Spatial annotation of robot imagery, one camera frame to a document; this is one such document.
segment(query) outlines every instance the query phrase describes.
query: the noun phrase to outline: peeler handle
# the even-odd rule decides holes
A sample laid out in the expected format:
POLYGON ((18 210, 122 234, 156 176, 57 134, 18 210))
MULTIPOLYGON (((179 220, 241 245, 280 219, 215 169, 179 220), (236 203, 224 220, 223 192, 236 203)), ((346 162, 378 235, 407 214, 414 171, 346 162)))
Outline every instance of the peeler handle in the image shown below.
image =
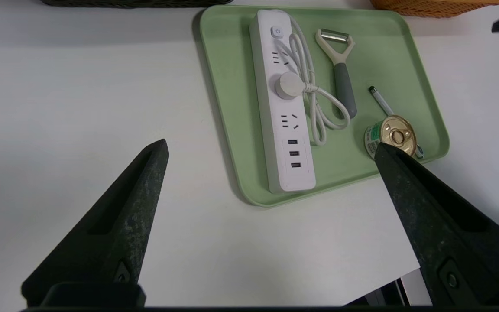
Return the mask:
POLYGON ((350 118, 354 118, 357 115, 357 107, 346 63, 338 63, 334 66, 334 82, 336 84, 336 98, 348 110, 350 118))

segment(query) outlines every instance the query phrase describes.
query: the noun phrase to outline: plastic tray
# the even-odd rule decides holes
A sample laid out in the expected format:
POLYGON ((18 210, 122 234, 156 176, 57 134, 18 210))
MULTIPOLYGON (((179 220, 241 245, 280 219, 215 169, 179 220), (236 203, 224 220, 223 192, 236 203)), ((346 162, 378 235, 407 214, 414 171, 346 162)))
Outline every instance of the plastic tray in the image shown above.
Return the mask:
MULTIPOLYGON (((386 116, 369 94, 370 85, 382 93, 396 114, 412 124, 426 154, 422 162, 448 152, 450 140, 444 121, 408 25, 399 14, 381 10, 280 8, 292 15, 305 33, 317 84, 327 91, 334 91, 333 65, 315 43, 314 34, 319 28, 327 28, 352 35, 356 45, 347 66, 358 115, 346 130, 328 130, 325 146, 311 148, 317 177, 313 190, 269 192, 249 30, 260 9, 271 7, 212 6, 205 10, 200 22, 238 185, 251 203, 271 207, 378 175, 363 140, 366 128, 386 116)), ((323 111, 335 118, 333 106, 321 96, 318 99, 323 111)))

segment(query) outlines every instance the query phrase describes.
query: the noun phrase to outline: can lid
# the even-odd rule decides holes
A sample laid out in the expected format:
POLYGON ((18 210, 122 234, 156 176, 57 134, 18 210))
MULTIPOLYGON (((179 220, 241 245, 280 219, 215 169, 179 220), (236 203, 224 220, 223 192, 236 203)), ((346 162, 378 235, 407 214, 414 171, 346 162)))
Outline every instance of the can lid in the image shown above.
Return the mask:
POLYGON ((390 115, 382 122, 380 140, 403 150, 413 156, 417 147, 417 139, 412 125, 398 115, 390 115))

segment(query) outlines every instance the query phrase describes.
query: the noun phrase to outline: vegetable peeler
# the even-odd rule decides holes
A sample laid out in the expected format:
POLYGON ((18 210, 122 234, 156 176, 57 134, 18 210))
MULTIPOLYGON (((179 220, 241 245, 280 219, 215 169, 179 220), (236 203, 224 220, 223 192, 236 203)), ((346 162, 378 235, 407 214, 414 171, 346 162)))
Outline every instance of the vegetable peeler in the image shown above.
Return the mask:
POLYGON ((319 29, 315 34, 315 40, 319 47, 323 49, 324 53, 331 59, 334 64, 334 81, 336 84, 336 97, 348 110, 350 118, 354 118, 357 114, 357 107, 355 106, 355 98, 353 95, 352 83, 346 66, 346 59, 352 51, 355 42, 352 36, 346 33, 335 32, 334 30, 319 29), (348 47, 343 53, 335 51, 330 44, 325 40, 336 41, 348 44, 348 47))

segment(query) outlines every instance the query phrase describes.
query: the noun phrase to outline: electrical outlet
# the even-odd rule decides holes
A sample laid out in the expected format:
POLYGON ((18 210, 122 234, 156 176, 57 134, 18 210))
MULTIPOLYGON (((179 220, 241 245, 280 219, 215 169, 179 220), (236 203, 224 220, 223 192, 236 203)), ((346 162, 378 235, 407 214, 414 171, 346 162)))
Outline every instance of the electrical outlet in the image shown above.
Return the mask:
POLYGON ((261 130, 271 193, 315 187, 315 170, 303 97, 283 99, 275 83, 288 71, 297 73, 285 48, 292 33, 284 12, 259 10, 250 25, 261 130))

